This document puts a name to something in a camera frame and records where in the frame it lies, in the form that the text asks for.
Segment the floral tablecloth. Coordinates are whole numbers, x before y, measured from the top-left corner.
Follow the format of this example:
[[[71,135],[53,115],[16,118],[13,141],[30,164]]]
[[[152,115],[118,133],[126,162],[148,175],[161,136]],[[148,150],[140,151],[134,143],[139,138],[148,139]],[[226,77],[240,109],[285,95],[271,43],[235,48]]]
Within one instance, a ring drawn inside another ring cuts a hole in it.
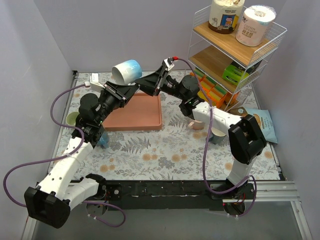
[[[106,148],[96,147],[74,179],[98,174],[108,180],[224,180],[233,166],[229,140],[209,144],[207,129],[189,128],[180,101],[160,94],[162,128],[108,133]]]

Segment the blue brown chips bag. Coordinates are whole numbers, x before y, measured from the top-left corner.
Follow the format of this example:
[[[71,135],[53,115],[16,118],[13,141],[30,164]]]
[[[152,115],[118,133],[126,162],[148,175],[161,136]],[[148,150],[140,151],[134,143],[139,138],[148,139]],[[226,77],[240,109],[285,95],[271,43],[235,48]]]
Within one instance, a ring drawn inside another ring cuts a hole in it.
[[[272,118],[268,110],[261,110],[242,106],[231,109],[229,113],[241,117],[245,117],[246,115],[252,115],[256,119],[266,141],[275,144],[278,143]]]

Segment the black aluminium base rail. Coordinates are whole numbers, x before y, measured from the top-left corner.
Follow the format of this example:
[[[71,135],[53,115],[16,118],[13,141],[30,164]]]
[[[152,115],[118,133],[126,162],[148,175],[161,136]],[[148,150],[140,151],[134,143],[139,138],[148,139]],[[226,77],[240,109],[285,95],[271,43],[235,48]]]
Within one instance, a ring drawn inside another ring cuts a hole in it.
[[[230,215],[244,213],[251,203],[295,202],[300,196],[293,182],[249,181],[226,193],[210,192],[202,180],[93,180],[72,181],[62,200],[70,208],[83,201],[102,201],[124,210],[207,209]]]

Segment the blue butterfly mug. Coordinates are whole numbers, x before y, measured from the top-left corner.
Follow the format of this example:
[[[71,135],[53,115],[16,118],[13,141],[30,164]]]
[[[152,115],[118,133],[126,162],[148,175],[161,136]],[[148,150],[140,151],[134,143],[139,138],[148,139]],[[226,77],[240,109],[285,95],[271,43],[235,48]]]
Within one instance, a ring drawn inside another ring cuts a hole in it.
[[[103,149],[108,148],[108,146],[109,146],[109,136],[108,136],[107,132],[104,132],[101,135],[101,137],[100,137],[99,141],[97,142],[96,146],[97,147],[101,147]]]

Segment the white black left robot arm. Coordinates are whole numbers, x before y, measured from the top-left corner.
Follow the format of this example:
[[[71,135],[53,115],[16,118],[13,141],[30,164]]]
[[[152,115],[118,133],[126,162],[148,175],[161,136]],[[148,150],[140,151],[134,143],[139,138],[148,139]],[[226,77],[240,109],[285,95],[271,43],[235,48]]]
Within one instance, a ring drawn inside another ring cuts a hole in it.
[[[62,159],[54,162],[51,171],[35,188],[29,187],[24,193],[28,215],[56,229],[61,228],[71,210],[86,199],[101,200],[106,196],[105,179],[97,174],[90,174],[75,185],[69,184],[101,139],[104,120],[112,111],[125,107],[139,86],[106,82],[99,89],[100,95],[87,93],[80,99],[76,128]]]

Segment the dark grey mug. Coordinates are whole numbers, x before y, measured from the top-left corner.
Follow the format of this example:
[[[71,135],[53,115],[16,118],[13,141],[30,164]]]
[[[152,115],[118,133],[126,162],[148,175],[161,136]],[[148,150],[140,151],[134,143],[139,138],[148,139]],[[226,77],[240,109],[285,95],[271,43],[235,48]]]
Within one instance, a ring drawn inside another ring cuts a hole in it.
[[[222,131],[218,130],[217,128],[212,127],[210,129],[208,142],[214,145],[217,145],[221,143],[225,137],[226,137],[226,134],[224,134]]]

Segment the green ceramic mug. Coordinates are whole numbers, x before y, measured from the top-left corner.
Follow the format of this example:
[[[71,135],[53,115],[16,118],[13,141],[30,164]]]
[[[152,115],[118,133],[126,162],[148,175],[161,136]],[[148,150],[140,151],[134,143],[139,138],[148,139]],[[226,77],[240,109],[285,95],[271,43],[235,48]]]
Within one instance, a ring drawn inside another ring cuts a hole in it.
[[[78,115],[79,115],[78,111],[74,111],[74,112],[69,113],[67,115],[67,117],[65,118],[65,123],[68,126],[74,127],[76,125],[76,119],[77,119]]]

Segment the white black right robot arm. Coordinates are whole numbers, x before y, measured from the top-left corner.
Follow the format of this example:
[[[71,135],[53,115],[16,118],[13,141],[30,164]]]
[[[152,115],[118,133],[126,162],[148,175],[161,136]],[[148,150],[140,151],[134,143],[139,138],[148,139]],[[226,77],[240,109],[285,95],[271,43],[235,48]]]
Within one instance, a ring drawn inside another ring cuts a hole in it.
[[[204,184],[214,195],[239,198],[251,178],[250,171],[255,160],[267,145],[256,118],[250,114],[245,117],[230,114],[200,98],[198,92],[202,88],[195,75],[185,75],[177,82],[165,72],[165,67],[161,66],[157,71],[134,80],[134,83],[150,96],[164,92],[180,99],[179,108],[184,116],[208,124],[209,128],[228,136],[231,154],[235,159],[231,172],[225,184],[216,190],[207,181]]]

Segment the brown cartoon tissue roll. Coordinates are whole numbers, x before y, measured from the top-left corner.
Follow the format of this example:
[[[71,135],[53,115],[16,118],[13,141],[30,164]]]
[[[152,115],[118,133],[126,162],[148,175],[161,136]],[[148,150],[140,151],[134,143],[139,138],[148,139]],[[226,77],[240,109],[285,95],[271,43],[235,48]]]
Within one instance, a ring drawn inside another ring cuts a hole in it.
[[[231,34],[237,26],[244,4],[244,0],[213,0],[208,27],[220,34]]]

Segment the green tissue box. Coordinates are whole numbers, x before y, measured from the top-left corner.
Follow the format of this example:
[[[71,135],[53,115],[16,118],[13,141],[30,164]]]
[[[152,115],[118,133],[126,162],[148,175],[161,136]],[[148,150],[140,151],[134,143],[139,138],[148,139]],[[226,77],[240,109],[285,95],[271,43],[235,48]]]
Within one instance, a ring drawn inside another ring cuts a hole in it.
[[[238,85],[242,77],[245,79],[252,74],[262,61],[257,62],[247,70],[245,67],[240,66],[237,62],[233,61],[229,66],[224,69],[222,78],[233,85]]]

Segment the orange sponge pack middle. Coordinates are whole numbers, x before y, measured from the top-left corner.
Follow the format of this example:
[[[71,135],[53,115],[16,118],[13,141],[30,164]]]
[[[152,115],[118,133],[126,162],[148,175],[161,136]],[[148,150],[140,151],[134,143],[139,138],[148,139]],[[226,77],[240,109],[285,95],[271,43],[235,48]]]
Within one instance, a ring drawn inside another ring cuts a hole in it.
[[[205,76],[203,76],[200,80],[200,85],[203,89],[203,91],[206,93],[208,97],[211,99],[218,99],[218,96],[212,91],[212,88],[214,87],[213,83],[207,80]]]

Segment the pink mug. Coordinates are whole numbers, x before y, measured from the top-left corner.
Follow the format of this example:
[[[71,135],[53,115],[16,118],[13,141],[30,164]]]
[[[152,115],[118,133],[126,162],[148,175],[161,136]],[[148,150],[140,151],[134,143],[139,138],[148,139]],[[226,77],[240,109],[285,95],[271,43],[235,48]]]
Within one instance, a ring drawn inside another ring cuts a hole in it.
[[[203,130],[205,127],[205,123],[198,120],[192,120],[187,127],[193,130]]]

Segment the blue white gradient mug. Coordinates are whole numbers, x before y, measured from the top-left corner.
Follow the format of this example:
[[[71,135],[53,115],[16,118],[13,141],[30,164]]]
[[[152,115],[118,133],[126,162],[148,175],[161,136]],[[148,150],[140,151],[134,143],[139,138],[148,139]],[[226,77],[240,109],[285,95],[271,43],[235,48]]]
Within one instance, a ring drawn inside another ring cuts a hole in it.
[[[116,84],[129,85],[142,77],[142,68],[136,60],[130,59],[113,66],[111,73]]]

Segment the pink toilet paper roll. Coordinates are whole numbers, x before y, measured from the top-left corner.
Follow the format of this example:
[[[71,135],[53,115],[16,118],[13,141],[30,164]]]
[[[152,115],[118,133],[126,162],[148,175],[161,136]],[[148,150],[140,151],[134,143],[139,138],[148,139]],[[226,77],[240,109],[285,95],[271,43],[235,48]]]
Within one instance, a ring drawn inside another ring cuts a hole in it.
[[[274,8],[266,5],[246,8],[235,35],[236,40],[248,47],[260,45],[276,15]]]

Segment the terracotta pink tray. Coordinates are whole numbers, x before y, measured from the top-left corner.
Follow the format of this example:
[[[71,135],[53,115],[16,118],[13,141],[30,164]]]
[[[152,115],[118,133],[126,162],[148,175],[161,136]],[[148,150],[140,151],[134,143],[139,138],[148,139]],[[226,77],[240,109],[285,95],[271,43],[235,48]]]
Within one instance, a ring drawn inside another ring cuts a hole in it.
[[[102,123],[107,131],[156,131],[163,126],[159,96],[136,93],[123,108],[114,110]]]

